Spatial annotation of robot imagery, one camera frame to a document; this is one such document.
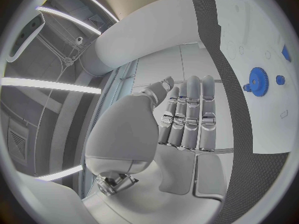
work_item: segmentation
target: curved white panel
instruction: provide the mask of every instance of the curved white panel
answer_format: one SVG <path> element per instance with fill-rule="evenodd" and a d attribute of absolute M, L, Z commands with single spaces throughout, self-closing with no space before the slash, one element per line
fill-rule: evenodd
<path fill-rule="evenodd" d="M 105 31 L 92 49 L 99 58 L 97 62 L 90 52 L 82 60 L 86 69 L 101 75 L 101 63 L 112 70 L 153 52 L 199 40 L 192 0 L 159 0 Z"/>

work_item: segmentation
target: ceiling vent grille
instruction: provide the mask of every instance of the ceiling vent grille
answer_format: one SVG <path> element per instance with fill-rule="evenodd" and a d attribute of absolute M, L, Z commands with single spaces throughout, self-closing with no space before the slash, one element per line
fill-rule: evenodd
<path fill-rule="evenodd" d="M 27 139 L 8 128 L 8 152 L 11 158 L 27 165 Z"/>
<path fill-rule="evenodd" d="M 88 18 L 88 20 L 90 20 L 96 28 L 101 28 L 105 24 L 97 14 Z"/>

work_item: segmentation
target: ceiling fixture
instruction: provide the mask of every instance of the ceiling fixture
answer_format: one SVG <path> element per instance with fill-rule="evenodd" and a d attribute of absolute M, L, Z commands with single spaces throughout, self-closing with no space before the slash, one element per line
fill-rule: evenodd
<path fill-rule="evenodd" d="M 113 16 L 112 15 L 112 13 L 111 12 L 109 12 L 103 5 L 101 5 L 98 1 L 96 1 L 96 0 L 91 0 L 91 1 L 93 1 L 96 5 L 98 5 L 101 9 L 103 9 L 106 13 L 108 13 L 109 15 L 110 15 L 110 17 L 112 17 L 116 22 L 119 22 L 119 20 L 115 17 L 115 16 Z"/>
<path fill-rule="evenodd" d="M 66 91 L 78 91 L 78 92 L 93 93 L 93 94 L 101 93 L 101 89 L 92 88 L 92 87 L 64 84 L 64 83 L 58 83 L 52 81 L 21 79 L 21 78 L 3 77 L 1 79 L 0 84 L 2 86 L 36 87 L 36 88 L 46 88 L 46 89 L 66 90 Z"/>
<path fill-rule="evenodd" d="M 59 173 L 54 173 L 54 174 L 50 174 L 50 175 L 46 175 L 46 176 L 41 176 L 41 177 L 37 177 L 36 179 L 40 179 L 40 180 L 44 180 L 44 181 L 52 181 L 58 178 L 63 178 L 65 176 L 71 175 L 73 173 L 77 173 L 79 171 L 83 170 L 82 166 L 76 166 L 67 170 L 64 170 L 62 172 Z"/>
<path fill-rule="evenodd" d="M 54 15 L 57 15 L 57 16 L 60 16 L 60 17 L 63 17 L 65 19 L 68 19 L 74 23 L 77 23 L 91 31 L 93 31 L 94 33 L 98 34 L 98 35 L 101 35 L 102 33 L 100 31 L 98 31 L 97 29 L 93 28 L 92 26 L 90 25 L 87 25 L 86 23 L 68 15 L 68 14 L 65 14 L 63 12 L 60 12 L 60 11 L 57 11 L 57 10 L 54 10 L 54 9 L 51 9 L 51 8 L 48 8 L 48 7 L 43 7 L 43 6 L 38 6 L 36 8 L 36 10 L 39 10 L 39 11 L 44 11 L 44 12 L 48 12 L 48 13 L 51 13 L 51 14 L 54 14 Z"/>

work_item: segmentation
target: robotic hand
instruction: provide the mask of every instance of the robotic hand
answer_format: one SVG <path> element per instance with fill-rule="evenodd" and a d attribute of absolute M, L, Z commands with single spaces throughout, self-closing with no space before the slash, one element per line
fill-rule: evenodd
<path fill-rule="evenodd" d="M 172 77 L 132 93 L 115 102 L 99 118 L 85 150 L 86 166 L 98 176 L 106 195 L 120 192 L 138 180 L 131 174 L 145 170 L 152 162 L 158 125 L 152 111 L 174 85 Z"/>

